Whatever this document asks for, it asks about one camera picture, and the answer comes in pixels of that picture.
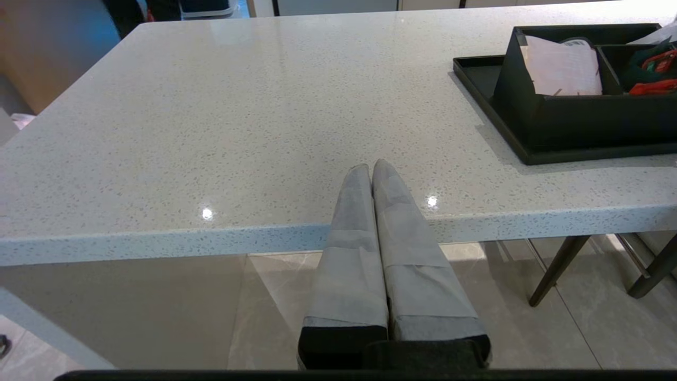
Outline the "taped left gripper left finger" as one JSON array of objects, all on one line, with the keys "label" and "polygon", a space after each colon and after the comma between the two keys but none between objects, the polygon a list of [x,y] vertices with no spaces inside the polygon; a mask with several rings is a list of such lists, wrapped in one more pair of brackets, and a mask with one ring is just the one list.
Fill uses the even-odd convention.
[{"label": "taped left gripper left finger", "polygon": [[367,164],[347,172],[315,269],[298,338],[303,370],[360,369],[363,352],[387,341],[389,310]]}]

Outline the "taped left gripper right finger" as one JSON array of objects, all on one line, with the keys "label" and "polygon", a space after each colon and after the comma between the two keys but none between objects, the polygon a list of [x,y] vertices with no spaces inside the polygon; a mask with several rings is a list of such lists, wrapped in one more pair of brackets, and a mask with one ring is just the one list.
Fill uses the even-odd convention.
[{"label": "taped left gripper right finger", "polygon": [[463,344],[486,367],[489,335],[408,186],[384,159],[374,166],[372,193],[392,338]]}]

